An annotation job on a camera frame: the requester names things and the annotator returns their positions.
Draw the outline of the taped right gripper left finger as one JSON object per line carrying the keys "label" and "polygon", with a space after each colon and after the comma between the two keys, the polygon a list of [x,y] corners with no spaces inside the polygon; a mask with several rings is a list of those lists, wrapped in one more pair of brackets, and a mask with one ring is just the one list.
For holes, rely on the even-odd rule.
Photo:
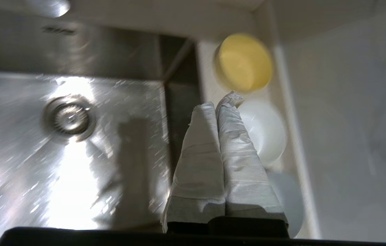
{"label": "taped right gripper left finger", "polygon": [[217,118],[214,104],[208,102],[193,109],[161,218],[163,232],[178,224],[207,225],[224,216],[225,208]]}

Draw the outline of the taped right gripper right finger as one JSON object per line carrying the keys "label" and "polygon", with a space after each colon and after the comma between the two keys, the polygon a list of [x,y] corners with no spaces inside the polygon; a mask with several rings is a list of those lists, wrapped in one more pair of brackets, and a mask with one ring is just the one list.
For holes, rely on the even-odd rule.
{"label": "taped right gripper right finger", "polygon": [[232,91],[216,108],[224,165],[225,214],[237,218],[275,219],[288,224],[237,108],[243,96]]}

